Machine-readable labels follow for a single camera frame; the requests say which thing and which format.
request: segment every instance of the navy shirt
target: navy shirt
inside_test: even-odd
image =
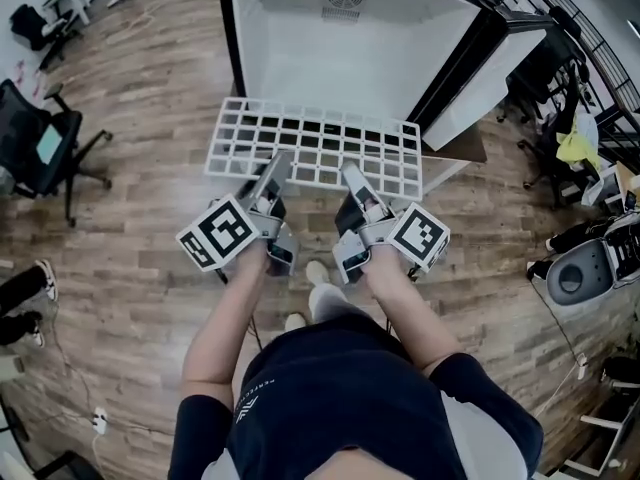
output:
[[[303,479],[336,452],[360,448],[412,478],[466,479],[442,392],[497,422],[533,474],[540,425],[475,359],[456,354],[427,378],[398,340],[351,315],[265,347],[233,414],[208,396],[183,400],[169,478],[199,480],[227,449],[239,478]]]

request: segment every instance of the wall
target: wall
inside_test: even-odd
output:
[[[22,80],[21,91],[25,97],[38,103],[38,94],[34,92],[38,85],[43,84],[37,67],[46,51],[33,52],[28,47],[28,42],[22,38],[16,38],[11,32],[9,18],[22,4],[29,4],[41,11],[41,6],[46,0],[0,0],[0,80],[11,78]]]
[[[640,39],[627,20],[640,23],[640,0],[572,0],[593,23],[640,90]]]

